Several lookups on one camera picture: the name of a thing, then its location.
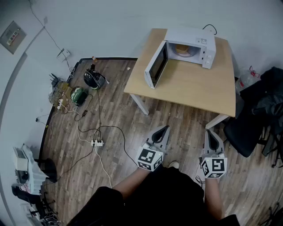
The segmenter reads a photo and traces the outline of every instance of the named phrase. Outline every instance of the wooden table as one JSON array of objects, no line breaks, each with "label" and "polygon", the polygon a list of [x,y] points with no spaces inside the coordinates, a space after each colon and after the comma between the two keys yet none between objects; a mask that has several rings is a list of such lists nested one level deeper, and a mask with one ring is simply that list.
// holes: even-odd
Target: wooden table
[{"label": "wooden table", "polygon": [[145,68],[164,40],[167,29],[152,29],[126,84],[144,114],[148,109],[139,96],[183,104],[219,115],[206,124],[211,128],[229,116],[235,117],[235,82],[231,50],[227,40],[215,38],[216,56],[211,69],[200,64],[169,60],[155,89],[145,82]]}]

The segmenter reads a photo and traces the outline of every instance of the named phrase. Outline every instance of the microwave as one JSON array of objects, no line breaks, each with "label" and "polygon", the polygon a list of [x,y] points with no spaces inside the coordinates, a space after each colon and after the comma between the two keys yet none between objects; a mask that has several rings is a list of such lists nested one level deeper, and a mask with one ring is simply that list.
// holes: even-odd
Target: microwave
[{"label": "microwave", "polygon": [[168,29],[145,69],[145,81],[154,89],[169,59],[201,64],[210,69],[215,54],[213,33],[195,28]]}]

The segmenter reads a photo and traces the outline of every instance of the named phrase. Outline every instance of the table leg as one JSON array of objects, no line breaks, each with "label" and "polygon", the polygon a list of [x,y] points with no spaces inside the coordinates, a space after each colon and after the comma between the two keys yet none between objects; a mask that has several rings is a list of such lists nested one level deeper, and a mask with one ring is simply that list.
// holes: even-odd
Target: table leg
[{"label": "table leg", "polygon": [[135,95],[135,94],[130,94],[131,97],[134,99],[134,101],[137,103],[137,105],[140,107],[140,109],[142,110],[142,112],[146,115],[149,114],[148,109],[146,108],[145,104],[142,102],[142,99]]},{"label": "table leg", "polygon": [[228,115],[219,114],[213,120],[206,124],[205,129],[210,129],[211,127],[215,126],[219,122],[223,121],[224,119],[228,118]]}]

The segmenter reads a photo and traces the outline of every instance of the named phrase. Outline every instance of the forearm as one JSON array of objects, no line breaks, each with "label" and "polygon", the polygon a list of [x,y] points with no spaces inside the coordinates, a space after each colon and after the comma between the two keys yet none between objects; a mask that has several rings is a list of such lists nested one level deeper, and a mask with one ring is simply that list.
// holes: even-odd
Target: forearm
[{"label": "forearm", "polygon": [[113,189],[121,192],[123,198],[126,199],[137,189],[149,173],[148,170],[138,168],[126,179],[115,185]]},{"label": "forearm", "polygon": [[205,200],[207,211],[217,220],[224,218],[223,204],[217,179],[205,179]]}]

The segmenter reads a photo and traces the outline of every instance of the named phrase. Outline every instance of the microwave window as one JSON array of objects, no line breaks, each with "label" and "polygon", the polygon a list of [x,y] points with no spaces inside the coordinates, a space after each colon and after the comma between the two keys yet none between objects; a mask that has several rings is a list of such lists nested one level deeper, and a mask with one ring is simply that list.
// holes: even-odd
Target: microwave window
[{"label": "microwave window", "polygon": [[162,70],[166,64],[167,56],[166,56],[166,48],[164,48],[158,57],[156,58],[156,61],[154,62],[151,70],[150,70],[150,76],[153,82],[153,85],[156,85]]}]

